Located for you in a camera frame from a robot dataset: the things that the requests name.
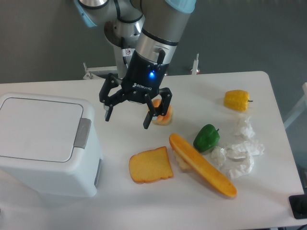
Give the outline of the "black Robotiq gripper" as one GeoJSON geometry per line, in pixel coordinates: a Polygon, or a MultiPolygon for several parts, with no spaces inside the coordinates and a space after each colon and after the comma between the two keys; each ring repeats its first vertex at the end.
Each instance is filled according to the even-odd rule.
{"type": "Polygon", "coordinates": [[[159,50],[157,62],[152,63],[134,52],[124,78],[118,78],[112,73],[108,74],[99,92],[99,101],[106,111],[105,121],[110,120],[114,106],[125,100],[147,104],[149,112],[143,122],[145,129],[148,129],[154,117],[167,114],[172,93],[167,87],[159,89],[168,68],[167,64],[163,64],[165,56],[165,51],[159,50]],[[109,96],[111,89],[120,85],[122,88],[109,96]],[[151,99],[158,94],[161,96],[161,102],[155,107],[151,99]]]}

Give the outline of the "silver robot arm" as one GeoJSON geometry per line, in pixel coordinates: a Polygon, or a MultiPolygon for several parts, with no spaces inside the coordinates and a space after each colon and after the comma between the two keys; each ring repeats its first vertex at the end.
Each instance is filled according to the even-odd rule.
{"type": "Polygon", "coordinates": [[[106,77],[99,93],[105,119],[124,101],[148,106],[144,128],[166,116],[172,93],[160,85],[196,2],[76,0],[74,4],[88,27],[104,27],[113,46],[117,73],[106,77]]]}

